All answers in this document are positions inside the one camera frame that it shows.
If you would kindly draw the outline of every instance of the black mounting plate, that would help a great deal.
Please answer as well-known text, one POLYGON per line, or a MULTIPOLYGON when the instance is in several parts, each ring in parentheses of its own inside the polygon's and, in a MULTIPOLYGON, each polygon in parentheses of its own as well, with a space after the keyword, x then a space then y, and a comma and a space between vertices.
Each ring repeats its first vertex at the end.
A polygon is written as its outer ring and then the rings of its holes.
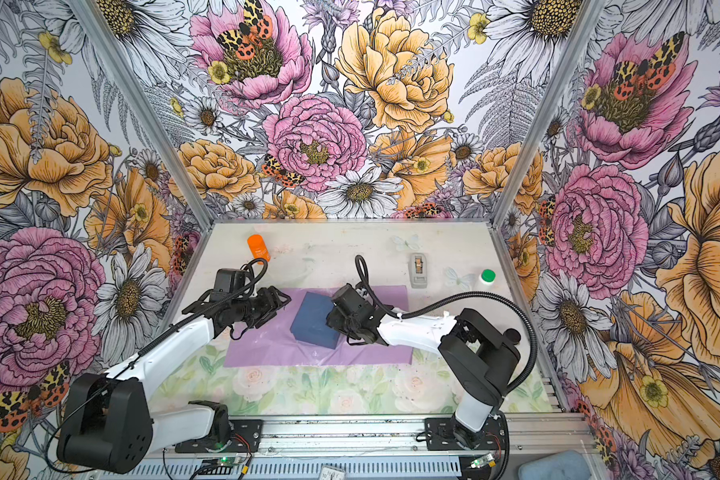
MULTIPOLYGON (((243 437, 251 447, 251 453, 259 451, 263 420, 230 420, 230 430, 233 434, 243 437)), ((221 446, 210 438, 196 438, 176 444, 176 453, 246 453, 248 449, 240 440, 232 437, 226 447, 219 450, 221 446)))
MULTIPOLYGON (((501 442, 501 449, 504 450, 504 440, 500 435, 501 427, 498 420, 491 417, 485 420, 483 431, 475 434, 475 446, 473 450, 497 450, 496 438, 501 442)), ((425 418, 424 434, 427 437, 427 450, 439 452, 442 450, 463 450, 464 447, 456 442, 453 435, 453 421, 450 418, 425 418)))

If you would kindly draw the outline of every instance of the black cable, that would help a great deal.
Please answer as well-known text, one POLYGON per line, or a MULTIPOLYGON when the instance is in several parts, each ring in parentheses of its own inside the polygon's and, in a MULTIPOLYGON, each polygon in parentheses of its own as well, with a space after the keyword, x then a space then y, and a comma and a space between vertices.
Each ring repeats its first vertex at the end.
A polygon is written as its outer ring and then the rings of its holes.
POLYGON ((362 284, 362 287, 365 289, 365 291, 368 292, 370 297, 373 299, 374 306, 382 309, 387 315, 392 317, 398 317, 401 320, 411 319, 416 316, 432 312, 432 310, 436 310, 442 306, 446 306, 449 303, 456 302, 458 300, 464 300, 467 298, 487 298, 489 300, 494 300, 508 306, 510 310, 512 310, 520 318, 520 321, 523 323, 523 326, 528 332, 528 343, 530 344, 530 351, 528 353, 528 361, 525 364, 525 368, 523 368, 523 371, 520 372, 518 377, 508 385, 507 393, 518 388, 519 385, 528 378, 528 375, 530 375, 531 371, 533 371, 534 365, 536 365, 536 356, 539 349, 538 338, 536 337, 536 329, 534 328, 530 320, 528 320, 528 316, 525 315, 525 312, 523 312, 522 309, 519 308, 512 300, 509 300, 508 298, 504 298, 501 295, 497 295, 496 293, 491 292, 464 292, 457 293, 456 295, 451 295, 448 298, 443 298, 439 302, 432 303, 431 305, 416 310, 415 312, 408 312, 400 315, 397 312, 389 309, 384 304, 384 302, 381 302, 376 296, 376 293, 371 288, 371 283, 368 279, 368 265, 365 263, 365 259, 362 257, 362 255, 355 256, 355 267, 357 268, 358 276, 360 276, 360 283, 362 284))
POLYGON ((504 431, 504 434, 502 437, 504 437, 504 450, 502 451, 501 455, 501 466, 499 467, 498 474, 493 478, 493 480, 499 480, 503 475, 504 472, 507 471, 507 465, 509 463, 509 426, 507 425, 507 416, 504 414, 504 412, 499 412, 499 429, 504 431))
POLYGON ((173 477, 170 476, 170 472, 168 472, 168 465, 166 464, 166 450, 167 450, 167 449, 168 449, 168 448, 163 448, 163 468, 165 469, 166 475, 168 475, 168 478, 169 478, 170 480, 173 480, 173 477))
MULTIPOLYGON (((266 274, 268 265, 269 264, 267 263, 267 261, 263 258, 255 258, 255 259, 251 260, 250 262, 248 262, 247 264, 243 265, 241 270, 248 271, 249 278, 250 278, 249 283, 245 284, 244 286, 240 287, 239 289, 237 289, 231 293, 227 293, 226 295, 224 295, 221 299, 217 300, 216 302, 212 302, 212 303, 209 303, 208 305, 205 305, 203 308, 201 308, 197 312, 194 312, 192 315, 188 316, 187 318, 183 319, 182 321, 172 324, 172 325, 169 325, 165 332, 161 333, 157 338, 155 338, 151 342, 147 343, 143 349, 141 349, 137 352, 136 358, 131 360, 130 362, 128 362, 128 366, 126 366, 124 369, 120 370, 117 373, 117 375, 112 377, 110 380, 116 380, 118 377, 123 375, 123 373, 125 373, 126 370, 132 369, 134 367, 134 364, 136 363, 136 360, 140 359, 145 354, 149 353, 152 349, 154 349, 156 346, 158 346, 163 341, 165 341, 166 338, 173 335, 173 333, 178 332, 179 329, 181 327, 185 326, 187 323, 200 318, 203 313, 210 312, 211 310, 217 308, 222 303, 229 302, 230 300, 234 300, 238 296, 241 296, 240 298, 243 300, 246 298, 250 298, 250 296, 253 294, 254 289, 256 288, 256 284, 264 277, 264 274, 266 274), (253 265, 255 265, 255 264, 262 264, 262 270, 259 272, 258 275, 253 274, 253 265)), ((207 290, 202 295, 201 298, 204 298, 206 295, 208 295, 212 291, 213 291, 212 289, 207 290)), ((96 398, 100 393, 102 393, 104 390, 106 390, 109 387, 110 387, 110 385, 107 384, 107 385, 101 387, 100 389, 96 390, 96 392, 94 392, 93 395, 89 396, 88 399, 85 402, 81 403, 75 410, 72 411, 72 413, 65 415, 64 419, 61 421, 61 423, 59 423, 59 426, 56 427, 54 432, 51 434, 50 439, 53 439, 56 436, 56 434, 59 432, 59 430, 61 430, 61 427, 66 423, 66 421, 69 418, 71 418, 81 408, 84 408, 88 403, 90 403, 94 398, 96 398)), ((88 472, 94 472, 94 471, 98 470, 98 468, 88 468, 85 470, 73 471, 73 470, 62 470, 60 468, 56 468, 53 465, 53 463, 50 461, 50 456, 48 455, 49 451, 50 451, 50 440, 48 441, 48 443, 45 446, 45 450, 43 451, 43 456, 45 459, 45 463, 48 465, 48 468, 50 468, 54 472, 74 475, 77 473, 88 473, 88 472)), ((163 466, 165 466, 164 455, 165 455, 165 452, 163 452, 163 466)), ((201 469, 202 468, 200 468, 198 471, 196 471, 194 474, 192 474, 192 477, 190 477, 190 480, 193 480, 195 475, 199 475, 199 471, 201 469)))

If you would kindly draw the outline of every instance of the orange flower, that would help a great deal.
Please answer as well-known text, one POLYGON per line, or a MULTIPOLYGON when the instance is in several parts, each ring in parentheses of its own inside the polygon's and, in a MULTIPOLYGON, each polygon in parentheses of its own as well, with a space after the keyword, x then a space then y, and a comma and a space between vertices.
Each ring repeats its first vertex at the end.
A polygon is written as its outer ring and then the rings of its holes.
POLYGON ((514 270, 520 278, 525 298, 529 302, 536 296, 539 287, 539 255, 538 239, 536 236, 520 233, 509 239, 509 255, 514 264, 514 270))
POLYGON ((72 98, 64 100, 52 91, 56 105, 48 133, 32 152, 27 98, 36 93, 18 78, 0 81, 0 208, 27 189, 56 200, 63 216, 74 216, 92 195, 112 187, 110 147, 72 98))
MULTIPOLYGON (((179 146, 179 158, 202 198, 214 192, 230 200, 261 187, 256 166, 221 142, 200 139, 179 146)), ((171 191, 176 188, 170 181, 171 191)))
POLYGON ((371 95, 377 127, 421 133, 448 110, 454 66, 441 55, 438 61, 403 74, 416 54, 432 46, 429 34, 412 30, 410 22, 394 10, 382 14, 381 8, 374 11, 370 33, 356 22, 349 25, 338 49, 336 68, 352 81, 347 90, 371 95))
POLYGON ((28 453, 16 452, 12 446, 3 448, 0 452, 0 480, 26 480, 29 477, 28 461, 28 453))
MULTIPOLYGON (((698 367, 681 361, 689 346, 681 325, 649 293, 624 291, 614 302, 615 328, 601 335, 617 368, 609 379, 596 371, 595 380, 580 384, 581 392, 606 424, 633 440, 650 430, 653 455, 665 456, 686 436, 698 436, 702 447, 691 465, 704 465, 715 455, 712 441, 720 440, 720 404, 702 392, 709 387, 698 367)), ((712 386, 720 391, 719 382, 712 386)))
POLYGON ((398 177, 403 189, 399 195, 398 210, 419 205, 437 189, 435 182, 445 184, 448 166, 456 165, 451 151, 451 138, 434 139, 421 135, 418 140, 405 130, 379 135, 376 143, 368 148, 377 163, 394 162, 387 178, 398 177))
POLYGON ((309 197, 294 195, 289 190, 284 190, 282 195, 273 198, 276 208, 264 206, 264 218, 278 218, 278 213, 293 219, 326 218, 322 208, 309 197))
MULTIPOLYGON (((515 162, 518 161, 519 153, 520 142, 517 142, 507 148, 498 147, 479 155, 475 161, 478 162, 480 168, 473 168, 464 173, 464 192, 467 195, 490 195, 493 192, 502 191, 515 162)), ((543 166, 544 159, 541 157, 541 152, 537 150, 534 162, 523 177, 518 196, 514 198, 514 202, 525 215, 530 215, 541 196, 541 169, 543 166)))
POLYGON ((669 204, 672 219, 690 231, 685 254, 658 269, 666 304, 683 318, 682 336, 700 362, 720 367, 720 152, 686 169, 685 208, 669 204))
POLYGON ((84 222, 88 245, 107 253, 122 252, 130 262, 143 243, 152 247, 152 260, 167 272, 173 242, 165 204, 147 188, 136 168, 130 169, 127 180, 118 176, 116 191, 96 197, 84 222))

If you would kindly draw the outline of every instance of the floral wallpaper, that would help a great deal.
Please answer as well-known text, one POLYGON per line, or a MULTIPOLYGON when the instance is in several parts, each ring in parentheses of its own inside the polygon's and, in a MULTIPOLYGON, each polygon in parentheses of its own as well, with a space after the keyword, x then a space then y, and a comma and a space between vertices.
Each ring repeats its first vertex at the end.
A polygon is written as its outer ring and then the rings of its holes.
POLYGON ((171 181, 67 6, 0 0, 0 478, 58 478, 70 382, 154 337, 200 240, 171 181))
POLYGON ((405 219, 490 216, 581 0, 98 4, 214 217, 405 219))
POLYGON ((605 12, 500 228, 611 477, 720 480, 720 1, 605 12))

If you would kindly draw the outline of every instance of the blue box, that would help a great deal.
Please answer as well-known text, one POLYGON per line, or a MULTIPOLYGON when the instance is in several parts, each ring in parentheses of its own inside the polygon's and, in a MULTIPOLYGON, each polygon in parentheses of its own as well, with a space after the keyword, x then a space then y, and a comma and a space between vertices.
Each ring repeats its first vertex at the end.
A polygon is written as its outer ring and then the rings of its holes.
POLYGON ((330 296, 307 292, 291 324, 291 333, 300 342, 335 349, 340 333, 326 325, 331 310, 330 296))

